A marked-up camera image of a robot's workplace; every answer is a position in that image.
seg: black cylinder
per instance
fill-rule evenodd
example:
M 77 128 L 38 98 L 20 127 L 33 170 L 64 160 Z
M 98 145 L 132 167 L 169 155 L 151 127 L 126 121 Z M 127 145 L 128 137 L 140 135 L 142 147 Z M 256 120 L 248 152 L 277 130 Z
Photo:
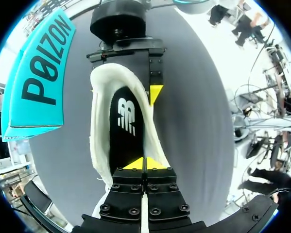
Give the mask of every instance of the black cylinder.
M 135 0 L 112 0 L 92 13 L 90 31 L 106 44 L 145 37 L 145 6 Z

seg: shelf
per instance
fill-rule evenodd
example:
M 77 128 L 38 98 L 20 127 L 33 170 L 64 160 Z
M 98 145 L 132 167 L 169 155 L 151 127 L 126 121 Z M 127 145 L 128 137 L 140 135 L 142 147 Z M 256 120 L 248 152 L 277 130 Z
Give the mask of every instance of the shelf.
M 27 166 L 27 165 L 30 165 L 30 164 L 31 164 L 31 162 L 26 162 L 26 163 L 23 163 L 23 164 L 15 164 L 13 166 L 2 168 L 2 169 L 0 169 L 0 175 L 4 174 L 4 173 L 7 173 L 7 172 L 10 172 L 10 171 L 13 171 L 13 170 L 20 169 L 20 168 L 22 168 L 24 166 Z

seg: chair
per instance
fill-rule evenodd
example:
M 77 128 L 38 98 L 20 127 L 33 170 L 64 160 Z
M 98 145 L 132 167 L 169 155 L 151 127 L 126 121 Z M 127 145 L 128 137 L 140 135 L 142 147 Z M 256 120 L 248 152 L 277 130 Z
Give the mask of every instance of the chair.
M 32 204 L 36 206 L 45 215 L 52 206 L 52 200 L 42 190 L 40 190 L 33 180 L 30 180 L 24 186 L 24 192 Z

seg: new balance logo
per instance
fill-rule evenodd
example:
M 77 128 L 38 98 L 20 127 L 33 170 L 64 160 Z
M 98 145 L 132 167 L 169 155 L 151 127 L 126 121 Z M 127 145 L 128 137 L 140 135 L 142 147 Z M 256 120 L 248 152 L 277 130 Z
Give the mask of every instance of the new balance logo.
M 135 127 L 131 125 L 135 121 L 134 104 L 130 100 L 126 101 L 124 98 L 120 98 L 118 101 L 118 113 L 121 114 L 121 117 L 118 117 L 118 126 L 135 136 Z

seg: white shoe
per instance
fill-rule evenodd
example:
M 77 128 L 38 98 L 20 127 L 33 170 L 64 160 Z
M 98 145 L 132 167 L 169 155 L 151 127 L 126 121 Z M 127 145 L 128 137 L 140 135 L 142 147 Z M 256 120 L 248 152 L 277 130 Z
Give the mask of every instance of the white shoe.
M 93 88 L 90 153 L 93 167 L 112 186 L 112 173 L 140 157 L 169 163 L 160 145 L 145 89 L 133 72 L 104 64 L 90 74 Z

